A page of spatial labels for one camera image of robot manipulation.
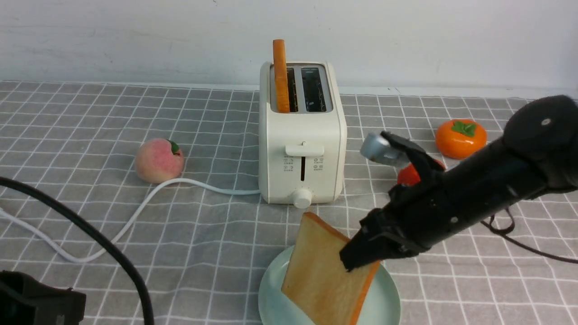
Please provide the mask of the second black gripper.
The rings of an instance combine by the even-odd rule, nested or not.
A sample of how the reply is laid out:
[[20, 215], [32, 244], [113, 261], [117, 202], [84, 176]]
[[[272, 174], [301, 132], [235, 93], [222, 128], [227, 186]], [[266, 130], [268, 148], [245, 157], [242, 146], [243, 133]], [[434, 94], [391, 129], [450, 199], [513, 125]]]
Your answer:
[[86, 295], [72, 288], [54, 288], [23, 272], [1, 271], [2, 325], [78, 325], [85, 303]]

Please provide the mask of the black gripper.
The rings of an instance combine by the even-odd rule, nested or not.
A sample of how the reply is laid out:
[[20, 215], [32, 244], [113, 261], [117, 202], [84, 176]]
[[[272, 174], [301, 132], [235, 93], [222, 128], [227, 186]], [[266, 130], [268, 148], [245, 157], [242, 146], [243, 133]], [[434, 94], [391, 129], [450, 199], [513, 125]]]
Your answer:
[[373, 208], [339, 251], [347, 272], [386, 259], [414, 257], [452, 236], [452, 183], [396, 186], [390, 202]]

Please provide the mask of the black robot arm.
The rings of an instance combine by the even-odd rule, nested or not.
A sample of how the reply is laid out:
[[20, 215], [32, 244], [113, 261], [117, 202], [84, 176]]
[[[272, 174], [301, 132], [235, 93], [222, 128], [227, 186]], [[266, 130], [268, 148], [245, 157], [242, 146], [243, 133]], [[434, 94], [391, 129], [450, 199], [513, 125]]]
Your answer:
[[45, 98], [1, 103], [1, 274], [83, 325], [304, 324], [270, 305], [309, 215], [338, 271], [392, 275], [371, 324], [577, 323], [566, 95]]

